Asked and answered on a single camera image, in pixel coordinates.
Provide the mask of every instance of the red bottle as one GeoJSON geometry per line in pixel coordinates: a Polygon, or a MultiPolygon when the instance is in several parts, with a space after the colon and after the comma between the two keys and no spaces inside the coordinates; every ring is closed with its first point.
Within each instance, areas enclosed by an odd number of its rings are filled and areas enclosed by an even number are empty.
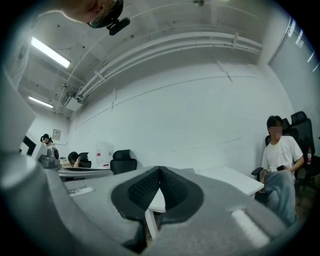
{"type": "Polygon", "coordinates": [[[309,148],[308,148],[308,152],[307,152],[307,162],[306,162],[306,164],[307,165],[311,165],[311,158],[312,158],[312,151],[311,151],[311,147],[309,146],[309,148]]]}

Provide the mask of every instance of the headphones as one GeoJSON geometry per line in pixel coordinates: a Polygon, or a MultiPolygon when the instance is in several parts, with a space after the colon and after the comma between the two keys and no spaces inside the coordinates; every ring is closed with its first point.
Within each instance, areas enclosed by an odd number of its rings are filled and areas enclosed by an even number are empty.
{"type": "Polygon", "coordinates": [[[93,29],[106,27],[109,30],[109,35],[114,36],[130,24],[128,17],[119,20],[124,9],[124,0],[114,0],[114,4],[107,15],[98,15],[88,25],[93,29]]]}

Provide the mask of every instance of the desk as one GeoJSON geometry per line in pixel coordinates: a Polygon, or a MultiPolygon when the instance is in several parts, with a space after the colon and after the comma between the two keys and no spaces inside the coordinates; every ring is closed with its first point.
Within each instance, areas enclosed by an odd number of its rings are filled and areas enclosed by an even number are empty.
{"type": "MultiPolygon", "coordinates": [[[[216,169],[196,170],[195,173],[211,179],[228,183],[238,190],[242,191],[246,195],[252,197],[253,199],[255,198],[256,192],[263,189],[264,187],[262,183],[254,180],[253,178],[250,178],[226,166],[216,169]]],[[[166,212],[165,198],[160,189],[152,200],[148,210],[146,210],[145,212],[145,220],[153,239],[155,239],[158,233],[154,212],[166,212]]]]}

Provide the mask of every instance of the gray fabric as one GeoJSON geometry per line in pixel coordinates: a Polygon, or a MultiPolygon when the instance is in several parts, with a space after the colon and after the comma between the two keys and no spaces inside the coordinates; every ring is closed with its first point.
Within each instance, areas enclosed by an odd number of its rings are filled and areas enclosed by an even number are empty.
{"type": "Polygon", "coordinates": [[[279,218],[262,204],[233,186],[169,168],[196,183],[204,193],[204,202],[198,212],[184,223],[163,225],[155,242],[143,255],[243,255],[256,248],[249,242],[231,213],[243,209],[271,239],[285,230],[279,218]]]}
{"type": "Polygon", "coordinates": [[[120,183],[152,168],[153,166],[114,176],[65,182],[64,186],[68,191],[83,187],[93,188],[93,192],[74,196],[72,199],[92,223],[105,234],[112,235],[115,241],[122,244],[134,239],[139,223],[125,219],[119,214],[111,201],[111,193],[120,183]]]}
{"type": "Polygon", "coordinates": [[[0,153],[0,169],[0,192],[10,215],[46,254],[134,255],[88,220],[56,171],[19,153],[0,153]]]}
{"type": "Polygon", "coordinates": [[[287,225],[298,219],[296,214],[296,194],[290,171],[282,170],[268,173],[265,190],[269,194],[267,206],[270,207],[287,225]]]}
{"type": "MultiPolygon", "coordinates": [[[[44,170],[30,157],[0,155],[0,190],[10,213],[28,237],[53,255],[136,255],[119,244],[130,240],[138,224],[123,219],[111,202],[114,187],[152,167],[116,176],[62,183],[58,173],[44,170]],[[94,191],[70,197],[67,190],[94,191]]],[[[161,227],[141,255],[243,255],[255,247],[231,217],[243,209],[274,239],[285,226],[263,205],[224,182],[186,170],[171,171],[196,183],[203,205],[186,222],[161,227]]]]}

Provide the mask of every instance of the office chair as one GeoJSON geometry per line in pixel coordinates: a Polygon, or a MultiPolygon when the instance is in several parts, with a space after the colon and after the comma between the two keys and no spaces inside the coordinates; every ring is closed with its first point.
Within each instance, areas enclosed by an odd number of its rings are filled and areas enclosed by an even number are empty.
{"type": "Polygon", "coordinates": [[[110,169],[114,175],[134,171],[137,169],[137,160],[131,158],[130,149],[119,150],[113,154],[110,169]]]}
{"type": "Polygon", "coordinates": [[[81,158],[81,167],[82,168],[91,168],[92,162],[88,159],[89,153],[80,153],[79,157],[81,158]]]}
{"type": "Polygon", "coordinates": [[[319,187],[314,184],[314,177],[320,174],[320,157],[315,155],[315,144],[312,131],[312,123],[303,111],[299,111],[291,116],[291,130],[293,137],[298,143],[304,158],[303,168],[305,169],[305,177],[298,178],[298,187],[310,187],[316,191],[320,191],[319,187]],[[308,148],[311,147],[312,161],[307,164],[308,148]]]}

